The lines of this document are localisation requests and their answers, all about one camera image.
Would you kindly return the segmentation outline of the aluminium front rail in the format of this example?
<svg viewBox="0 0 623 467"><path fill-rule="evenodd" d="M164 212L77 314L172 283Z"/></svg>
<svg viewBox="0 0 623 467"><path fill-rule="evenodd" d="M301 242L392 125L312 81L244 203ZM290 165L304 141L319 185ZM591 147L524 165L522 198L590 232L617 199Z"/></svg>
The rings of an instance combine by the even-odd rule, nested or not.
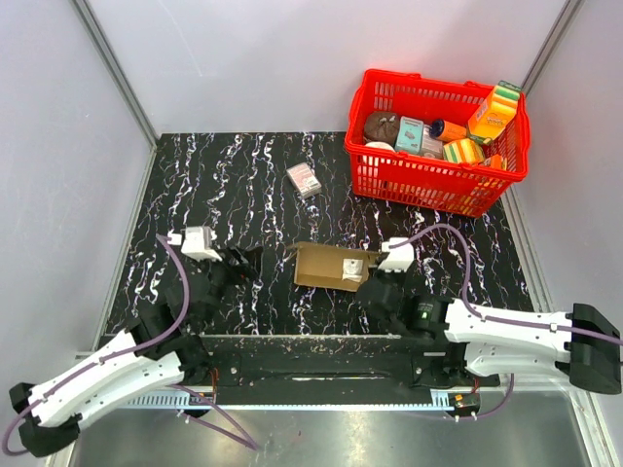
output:
<svg viewBox="0 0 623 467"><path fill-rule="evenodd" d="M397 400L389 393L357 392L352 388L321 390L296 383L279 394L275 388L251 391L223 391L213 395L198 389L164 389L138 396L122 405L130 410L200 411L217 406L234 411L270 412L448 412L463 410L478 412L481 398L475 392L456 392L441 389L416 389L401 394Z"/></svg>

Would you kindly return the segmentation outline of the pink grey small box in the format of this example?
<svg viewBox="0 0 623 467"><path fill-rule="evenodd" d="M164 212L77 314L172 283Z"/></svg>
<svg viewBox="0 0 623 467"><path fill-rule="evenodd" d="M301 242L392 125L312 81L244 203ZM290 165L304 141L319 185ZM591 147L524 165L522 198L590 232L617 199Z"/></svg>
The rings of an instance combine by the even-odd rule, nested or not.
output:
<svg viewBox="0 0 623 467"><path fill-rule="evenodd" d="M443 160L444 143L430 135L430 126L425 125L422 130L420 155L425 158Z"/></svg>

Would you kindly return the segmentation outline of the orange can with blue lid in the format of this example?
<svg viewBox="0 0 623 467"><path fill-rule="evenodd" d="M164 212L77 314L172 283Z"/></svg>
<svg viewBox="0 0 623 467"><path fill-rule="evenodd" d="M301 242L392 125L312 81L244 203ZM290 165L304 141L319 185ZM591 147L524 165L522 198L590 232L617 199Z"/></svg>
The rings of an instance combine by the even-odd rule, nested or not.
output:
<svg viewBox="0 0 623 467"><path fill-rule="evenodd" d="M431 123L429 135L444 143L450 143L468 137L467 129L464 126L443 119L437 119Z"/></svg>

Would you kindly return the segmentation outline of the small white paper packet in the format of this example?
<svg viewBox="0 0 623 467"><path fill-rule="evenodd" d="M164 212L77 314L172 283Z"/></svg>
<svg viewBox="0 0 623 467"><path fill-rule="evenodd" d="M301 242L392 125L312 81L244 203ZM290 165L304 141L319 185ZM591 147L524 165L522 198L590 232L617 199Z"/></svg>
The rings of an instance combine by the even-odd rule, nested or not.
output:
<svg viewBox="0 0 623 467"><path fill-rule="evenodd" d="M344 258L342 279L360 282L363 277L363 266L361 259Z"/></svg>

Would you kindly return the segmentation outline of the tall orange juice carton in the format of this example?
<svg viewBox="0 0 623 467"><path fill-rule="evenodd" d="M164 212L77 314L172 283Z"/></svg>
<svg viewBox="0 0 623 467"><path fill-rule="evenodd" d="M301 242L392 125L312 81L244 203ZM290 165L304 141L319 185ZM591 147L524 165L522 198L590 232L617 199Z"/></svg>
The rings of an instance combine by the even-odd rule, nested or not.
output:
<svg viewBox="0 0 623 467"><path fill-rule="evenodd" d="M519 87L499 81L467 122L471 139L489 145L514 119L522 91Z"/></svg>

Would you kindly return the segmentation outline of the brown round bread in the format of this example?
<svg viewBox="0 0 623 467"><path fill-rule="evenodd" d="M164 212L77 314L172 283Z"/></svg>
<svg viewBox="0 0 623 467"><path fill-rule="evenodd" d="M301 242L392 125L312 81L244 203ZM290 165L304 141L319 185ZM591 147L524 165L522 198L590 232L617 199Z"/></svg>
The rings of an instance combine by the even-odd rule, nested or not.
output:
<svg viewBox="0 0 623 467"><path fill-rule="evenodd" d="M400 117L393 112L377 111L370 114L363 128L365 143L383 142L393 146L400 128Z"/></svg>

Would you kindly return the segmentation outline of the yellow green striped sponge pack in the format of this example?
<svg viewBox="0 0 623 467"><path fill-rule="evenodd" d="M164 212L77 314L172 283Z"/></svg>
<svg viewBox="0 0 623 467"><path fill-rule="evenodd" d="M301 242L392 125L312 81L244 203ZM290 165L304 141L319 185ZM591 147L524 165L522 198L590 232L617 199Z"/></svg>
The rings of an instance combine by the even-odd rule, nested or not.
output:
<svg viewBox="0 0 623 467"><path fill-rule="evenodd" d="M485 160L482 147L469 138L449 142L443 146L443 156L447 162L476 165Z"/></svg>

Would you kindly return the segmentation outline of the small grey card box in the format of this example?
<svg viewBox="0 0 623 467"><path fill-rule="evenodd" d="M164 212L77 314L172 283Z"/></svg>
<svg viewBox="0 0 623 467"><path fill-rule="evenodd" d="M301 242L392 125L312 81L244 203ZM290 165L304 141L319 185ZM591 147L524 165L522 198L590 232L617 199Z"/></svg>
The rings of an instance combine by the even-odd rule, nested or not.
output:
<svg viewBox="0 0 623 467"><path fill-rule="evenodd" d="M321 192L322 186L307 163L302 162L288 168L286 174L301 199Z"/></svg>

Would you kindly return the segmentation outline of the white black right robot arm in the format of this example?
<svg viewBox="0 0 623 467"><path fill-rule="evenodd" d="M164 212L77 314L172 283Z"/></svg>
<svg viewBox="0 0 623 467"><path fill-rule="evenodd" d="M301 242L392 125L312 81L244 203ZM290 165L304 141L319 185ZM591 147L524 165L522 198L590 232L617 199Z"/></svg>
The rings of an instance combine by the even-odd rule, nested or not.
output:
<svg viewBox="0 0 623 467"><path fill-rule="evenodd" d="M571 386L603 395L622 392L622 337L594 306L570 312L525 312L473 305L464 299L408 295L371 277L356 301L381 328L418 347L445 352L447 381L525 374L566 377Z"/></svg>

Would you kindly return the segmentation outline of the red plastic shopping basket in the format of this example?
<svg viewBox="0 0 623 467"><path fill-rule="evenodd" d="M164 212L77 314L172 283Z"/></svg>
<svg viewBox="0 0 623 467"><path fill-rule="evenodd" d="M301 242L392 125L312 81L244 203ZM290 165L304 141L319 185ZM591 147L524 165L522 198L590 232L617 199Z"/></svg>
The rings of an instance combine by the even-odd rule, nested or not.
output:
<svg viewBox="0 0 623 467"><path fill-rule="evenodd" d="M506 158L504 170L368 147L364 126L376 111L393 112L427 124L443 119L464 125L491 90L490 85L472 81L460 84L426 79L417 73L366 70L350 106L345 137L354 193L468 217L481 216L529 172L531 125L523 96L515 118L484 149L488 157Z"/></svg>

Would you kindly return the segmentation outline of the white round container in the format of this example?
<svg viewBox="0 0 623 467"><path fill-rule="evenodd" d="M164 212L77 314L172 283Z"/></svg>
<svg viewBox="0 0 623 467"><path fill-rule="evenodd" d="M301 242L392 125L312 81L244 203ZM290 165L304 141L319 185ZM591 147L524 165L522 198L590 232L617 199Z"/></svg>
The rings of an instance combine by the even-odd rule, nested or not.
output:
<svg viewBox="0 0 623 467"><path fill-rule="evenodd" d="M367 148L372 148L372 149L379 149L379 150L390 151L390 152L394 151L394 148L391 145L384 143L382 141L371 141L371 142L366 143L365 146Z"/></svg>

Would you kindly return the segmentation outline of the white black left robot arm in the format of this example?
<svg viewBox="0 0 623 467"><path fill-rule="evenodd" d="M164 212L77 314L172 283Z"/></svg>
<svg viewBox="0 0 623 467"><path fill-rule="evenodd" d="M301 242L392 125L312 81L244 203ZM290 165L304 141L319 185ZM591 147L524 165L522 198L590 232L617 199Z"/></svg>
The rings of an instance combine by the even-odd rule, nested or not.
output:
<svg viewBox="0 0 623 467"><path fill-rule="evenodd" d="M193 321L209 321L230 288L257 279L262 247L220 249L185 271L169 256L181 283L137 312L112 340L73 368L50 380L21 382L9 391L16 419L4 434L2 450L17 432L24 452L47 457L73 444L81 432L131 400L170 385L215 385L219 371L202 339L190 333Z"/></svg>

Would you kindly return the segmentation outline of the brown cardboard box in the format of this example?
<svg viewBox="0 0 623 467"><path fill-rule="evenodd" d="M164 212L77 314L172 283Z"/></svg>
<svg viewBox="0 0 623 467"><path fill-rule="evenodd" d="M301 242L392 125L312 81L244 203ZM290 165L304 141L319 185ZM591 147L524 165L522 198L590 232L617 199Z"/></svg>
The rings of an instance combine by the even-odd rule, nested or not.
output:
<svg viewBox="0 0 623 467"><path fill-rule="evenodd" d="M297 242L289 246L295 252L296 262L293 282L298 286L356 292L369 278L369 269L380 254L374 251L349 249L333 245ZM342 279L343 259L363 261L363 277L360 282Z"/></svg>

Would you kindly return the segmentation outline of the small orange packet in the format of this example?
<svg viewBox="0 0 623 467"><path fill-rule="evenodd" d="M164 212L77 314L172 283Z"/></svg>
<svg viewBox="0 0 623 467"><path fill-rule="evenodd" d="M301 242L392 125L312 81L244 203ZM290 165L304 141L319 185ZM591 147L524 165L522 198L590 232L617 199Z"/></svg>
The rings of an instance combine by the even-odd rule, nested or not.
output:
<svg viewBox="0 0 623 467"><path fill-rule="evenodd" d="M501 154L495 154L490 156L480 162L480 164L484 167L496 169L496 170L506 170L507 169L507 158L502 156Z"/></svg>

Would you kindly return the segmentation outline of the teal small box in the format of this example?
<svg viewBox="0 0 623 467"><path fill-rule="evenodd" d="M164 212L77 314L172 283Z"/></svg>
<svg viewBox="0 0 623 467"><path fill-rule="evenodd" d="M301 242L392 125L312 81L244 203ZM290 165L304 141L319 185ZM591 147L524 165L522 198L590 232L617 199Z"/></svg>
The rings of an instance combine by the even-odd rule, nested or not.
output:
<svg viewBox="0 0 623 467"><path fill-rule="evenodd" d="M405 116L401 117L394 150L418 155L421 151L423 130L423 121Z"/></svg>

